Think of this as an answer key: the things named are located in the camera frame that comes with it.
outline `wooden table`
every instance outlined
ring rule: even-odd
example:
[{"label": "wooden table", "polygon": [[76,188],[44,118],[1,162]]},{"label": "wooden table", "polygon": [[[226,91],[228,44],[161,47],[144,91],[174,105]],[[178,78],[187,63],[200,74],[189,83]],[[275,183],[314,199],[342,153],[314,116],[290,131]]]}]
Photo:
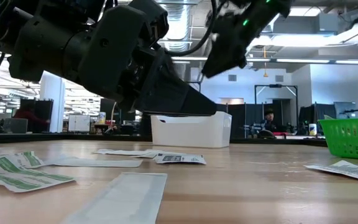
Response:
[{"label": "wooden table", "polygon": [[[45,141],[0,144],[0,153],[35,151],[41,159],[61,154],[127,158],[91,154],[101,148],[197,153],[204,155],[208,165],[158,165],[145,159],[139,168],[42,167],[78,181],[24,194],[0,186],[0,223],[60,223],[121,172],[163,172],[168,180],[157,223],[358,224],[358,180],[303,167],[340,160],[326,148],[235,144],[225,149],[191,149],[152,147],[146,142]],[[358,164],[358,160],[348,161]]]}]

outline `pillar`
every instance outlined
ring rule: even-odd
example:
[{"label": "pillar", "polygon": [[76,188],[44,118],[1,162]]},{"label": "pillar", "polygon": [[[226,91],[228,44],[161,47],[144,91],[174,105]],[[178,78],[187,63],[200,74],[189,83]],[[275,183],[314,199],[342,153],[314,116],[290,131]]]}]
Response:
[{"label": "pillar", "polygon": [[63,114],[65,111],[65,82],[62,78],[44,72],[41,79],[40,100],[53,100],[49,131],[63,131]]}]

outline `ceiling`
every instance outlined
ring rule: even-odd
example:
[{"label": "ceiling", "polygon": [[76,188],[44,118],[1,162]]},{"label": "ceiling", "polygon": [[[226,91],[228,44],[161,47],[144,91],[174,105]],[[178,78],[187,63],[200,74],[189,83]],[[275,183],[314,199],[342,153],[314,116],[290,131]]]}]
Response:
[{"label": "ceiling", "polygon": [[[119,0],[119,4],[124,4],[127,1]],[[168,22],[170,23],[170,31],[166,38],[161,41],[164,47],[170,50],[182,51],[194,47],[204,35],[206,28],[204,27],[206,17],[211,9],[211,3],[207,0],[157,0],[168,11]],[[344,31],[349,26],[349,21],[358,16],[358,0],[342,0],[342,1],[317,1],[317,0],[297,0],[294,3],[292,13],[295,16],[290,16],[287,20],[279,17],[272,23],[273,27],[282,28],[285,32],[296,34],[295,27],[305,28],[305,23],[312,17],[303,16],[306,14],[329,14],[334,15],[339,24],[339,30]],[[264,35],[272,38],[276,36],[275,29],[270,33]],[[206,56],[210,50],[210,41],[195,52],[193,56]],[[346,45],[340,47],[285,47],[277,45],[255,45],[249,49],[248,57],[274,57],[274,58],[331,58],[331,59],[358,59],[358,45]],[[202,66],[200,62],[189,62],[184,64],[177,64],[177,69],[181,70],[182,78],[186,80],[196,80],[197,75],[190,75],[191,67]],[[298,68],[299,65],[292,65],[288,63],[257,63],[247,66],[249,69],[260,68],[285,68],[287,72],[292,72]],[[0,67],[0,98],[13,99],[17,101],[20,97],[39,97],[40,85],[36,83],[28,83],[21,80],[16,80],[10,77],[9,64],[3,61]],[[74,108],[87,108],[83,111],[94,111],[98,109],[99,98],[93,93],[83,89],[81,86],[66,81],[66,109],[67,112],[73,111]]]}]

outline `green plastic basket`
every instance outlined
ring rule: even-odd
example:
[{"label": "green plastic basket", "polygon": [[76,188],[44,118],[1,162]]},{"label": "green plastic basket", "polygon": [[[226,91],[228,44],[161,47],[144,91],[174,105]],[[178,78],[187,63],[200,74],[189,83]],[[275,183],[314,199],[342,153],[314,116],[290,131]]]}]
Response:
[{"label": "green plastic basket", "polygon": [[332,155],[358,159],[358,119],[325,119],[319,122]]}]

